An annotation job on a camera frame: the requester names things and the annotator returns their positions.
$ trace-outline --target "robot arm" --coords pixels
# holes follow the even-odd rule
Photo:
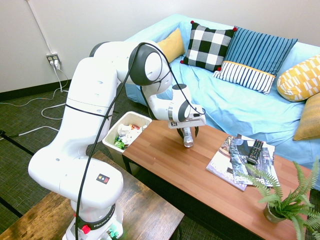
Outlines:
[[[157,98],[157,95],[170,88],[173,82],[170,66],[159,51],[159,46],[152,41],[141,46],[137,46],[135,42],[108,42],[97,49],[94,57],[111,58],[120,82],[125,80],[131,68],[126,83],[140,86],[154,120],[168,121],[170,128],[205,125],[203,109],[200,105],[191,103],[190,90],[185,84],[172,87],[172,100]]]
[[[80,204],[78,217],[82,222],[78,232],[81,238],[85,234],[83,239],[109,239],[108,231],[117,231],[119,238],[123,233],[123,213],[117,204],[123,189],[122,174],[97,159],[89,162],[86,155],[88,145],[101,141],[108,133],[121,82],[142,86],[155,119],[186,127],[205,124],[204,115],[199,117],[188,103],[191,96],[187,86],[173,87],[172,100],[157,98],[171,86],[173,76],[165,58],[152,46],[157,44],[137,47],[134,42],[108,42],[97,49],[94,57],[81,60],[72,78],[58,134],[30,160],[28,172],[36,182],[70,199],[74,211]],[[200,106],[193,108],[202,111]],[[75,239],[75,221],[64,239]]]

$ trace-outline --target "sofa cover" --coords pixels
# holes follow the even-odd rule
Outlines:
[[[174,14],[126,41],[151,40],[158,43],[179,28],[187,52],[192,20],[211,29],[227,30],[234,27]],[[181,64],[186,54],[172,61],[171,67],[177,81],[190,88],[192,103],[205,108],[207,125],[232,136],[241,134],[266,141],[275,146],[277,155],[311,169],[316,156],[320,156],[320,139],[293,140],[305,101],[291,102],[283,98],[277,91],[277,79],[287,69],[319,53],[320,47],[297,42],[284,60],[268,95],[214,78],[212,71]],[[138,86],[126,84],[125,89],[130,100],[146,105]],[[172,99],[171,89],[159,94],[158,98]],[[320,190],[320,178],[314,188]]]

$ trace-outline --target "metal can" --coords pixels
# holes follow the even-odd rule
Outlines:
[[[194,145],[190,127],[183,127],[183,144],[186,148],[191,148]]]

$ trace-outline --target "book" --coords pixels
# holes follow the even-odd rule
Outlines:
[[[244,191],[247,185],[242,183],[238,184],[234,181],[233,166],[231,164],[231,155],[229,151],[232,139],[232,136],[228,136],[226,138],[219,150],[206,166],[206,169],[241,191]]]
[[[230,143],[230,155],[231,164],[233,168],[233,177],[236,184],[246,184],[252,185],[253,183],[246,178],[239,175],[248,174],[257,178],[262,184],[267,187],[272,185],[264,178],[255,176],[248,168],[246,168],[245,163],[247,163],[247,158],[250,153],[251,147],[254,145],[255,140],[245,136],[238,135],[237,138],[233,138]],[[262,171],[271,174],[274,178],[278,179],[275,167],[274,167],[274,154],[275,146],[269,145],[263,142],[261,154],[258,158],[257,164],[254,166]]]

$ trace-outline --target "label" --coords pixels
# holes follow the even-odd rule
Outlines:
[[[103,183],[103,184],[107,184],[108,183],[108,181],[109,181],[109,179],[110,179],[110,177],[107,177],[107,176],[105,176],[105,175],[103,175],[103,174],[99,174],[99,176],[96,178],[96,180],[97,181],[99,181],[99,182],[101,182],[101,183]]]

